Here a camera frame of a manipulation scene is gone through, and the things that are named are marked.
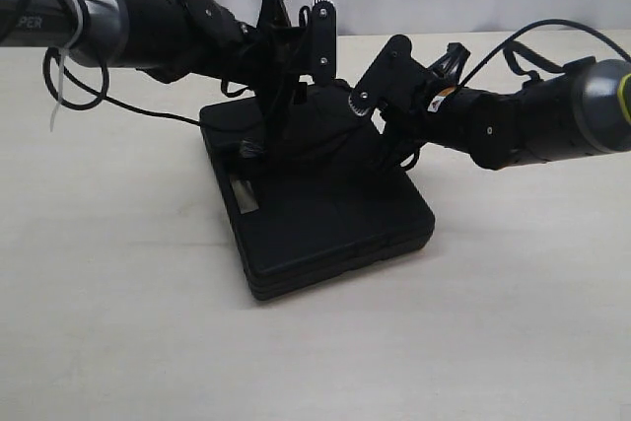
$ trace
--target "table surface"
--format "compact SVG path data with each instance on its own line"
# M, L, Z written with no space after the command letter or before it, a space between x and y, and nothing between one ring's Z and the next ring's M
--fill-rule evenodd
M505 36L412 39L430 63ZM339 77L385 42L341 38ZM410 172L437 216L424 250L261 305L199 130L101 105L50 133L41 57L0 50L0 419L631 419L630 156L493 173L428 146ZM497 59L472 85L521 81ZM134 71L111 94L193 117L222 100Z

